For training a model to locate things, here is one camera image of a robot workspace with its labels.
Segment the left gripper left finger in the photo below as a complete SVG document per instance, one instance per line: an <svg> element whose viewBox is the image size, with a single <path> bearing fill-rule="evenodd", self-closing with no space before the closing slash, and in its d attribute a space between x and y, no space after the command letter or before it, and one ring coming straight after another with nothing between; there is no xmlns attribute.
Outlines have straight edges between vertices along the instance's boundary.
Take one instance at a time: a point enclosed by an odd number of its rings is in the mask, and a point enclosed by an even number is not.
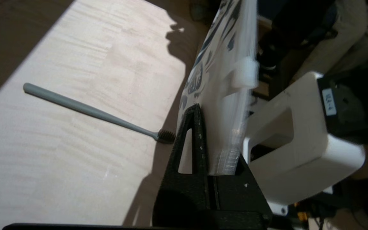
<svg viewBox="0 0 368 230"><path fill-rule="evenodd" d="M208 156L203 122L199 104L185 111L155 201L155 218L185 217L208 207ZM182 174L179 165L188 130L192 131L190 149L193 171Z"/></svg>

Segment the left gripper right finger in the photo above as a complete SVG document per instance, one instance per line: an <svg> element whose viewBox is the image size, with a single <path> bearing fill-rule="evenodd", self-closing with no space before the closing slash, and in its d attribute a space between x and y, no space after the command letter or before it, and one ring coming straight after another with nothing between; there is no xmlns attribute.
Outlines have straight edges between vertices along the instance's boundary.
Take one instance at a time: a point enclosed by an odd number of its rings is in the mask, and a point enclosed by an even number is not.
<svg viewBox="0 0 368 230"><path fill-rule="evenodd" d="M210 176L211 207L218 211L254 212L263 221L272 219L272 211L248 164L241 156L234 175Z"/></svg>

